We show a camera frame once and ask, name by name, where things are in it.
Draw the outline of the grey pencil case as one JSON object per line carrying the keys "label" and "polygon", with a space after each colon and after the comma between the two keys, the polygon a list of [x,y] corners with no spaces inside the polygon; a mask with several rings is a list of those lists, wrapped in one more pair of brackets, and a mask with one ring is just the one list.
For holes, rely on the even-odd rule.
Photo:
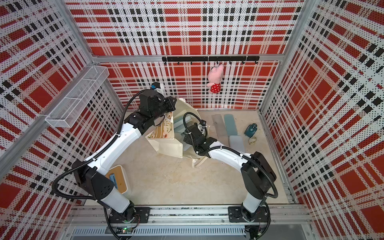
{"label": "grey pencil case", "polygon": [[229,136],[222,115],[213,115],[212,119],[218,141],[220,141],[225,146],[229,146]]}

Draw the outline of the teal pencil case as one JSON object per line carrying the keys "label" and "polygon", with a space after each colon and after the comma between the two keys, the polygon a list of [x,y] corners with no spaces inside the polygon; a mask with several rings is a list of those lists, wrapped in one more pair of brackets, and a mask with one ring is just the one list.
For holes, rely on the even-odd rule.
{"label": "teal pencil case", "polygon": [[234,116],[231,114],[225,114],[224,120],[228,136],[237,136],[238,131]]}

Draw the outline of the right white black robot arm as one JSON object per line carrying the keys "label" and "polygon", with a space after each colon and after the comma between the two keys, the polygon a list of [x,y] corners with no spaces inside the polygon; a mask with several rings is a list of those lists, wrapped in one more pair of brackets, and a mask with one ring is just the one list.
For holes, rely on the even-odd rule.
{"label": "right white black robot arm", "polygon": [[191,145],[198,156],[221,161],[241,173],[247,190],[241,204],[241,215],[244,221],[254,222],[261,206],[268,209],[266,199],[279,196],[275,185],[277,176],[266,158],[259,152],[239,152],[209,137],[206,122],[194,113],[185,113],[182,121],[185,128],[184,142]]}

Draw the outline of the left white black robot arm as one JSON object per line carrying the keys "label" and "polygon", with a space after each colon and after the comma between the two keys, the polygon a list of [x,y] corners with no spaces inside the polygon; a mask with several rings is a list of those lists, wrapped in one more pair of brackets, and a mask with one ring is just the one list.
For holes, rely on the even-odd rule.
{"label": "left white black robot arm", "polygon": [[[120,193],[107,173],[119,156],[153,127],[158,118],[176,109],[176,98],[165,97],[163,93],[164,85],[154,82],[149,89],[135,94],[127,105],[139,98],[139,108],[128,117],[121,117],[116,133],[99,150],[82,162],[76,161],[71,170],[59,175],[52,183],[53,193],[66,199],[94,200],[110,209],[120,222],[134,221],[137,215],[134,203]],[[60,180],[68,175],[75,177],[77,185],[87,195],[73,196],[60,191]]]}

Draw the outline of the cream floral canvas bag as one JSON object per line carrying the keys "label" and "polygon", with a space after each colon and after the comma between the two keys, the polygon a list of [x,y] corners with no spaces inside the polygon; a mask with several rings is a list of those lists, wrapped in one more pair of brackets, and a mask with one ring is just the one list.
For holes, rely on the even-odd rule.
{"label": "cream floral canvas bag", "polygon": [[186,112],[200,116],[198,111],[184,99],[177,99],[176,110],[166,114],[163,122],[148,134],[146,139],[157,153],[175,158],[190,159],[192,167],[197,168],[205,162],[207,157],[198,156],[193,147],[184,142],[184,132],[180,134],[174,131],[175,120],[183,117]]}

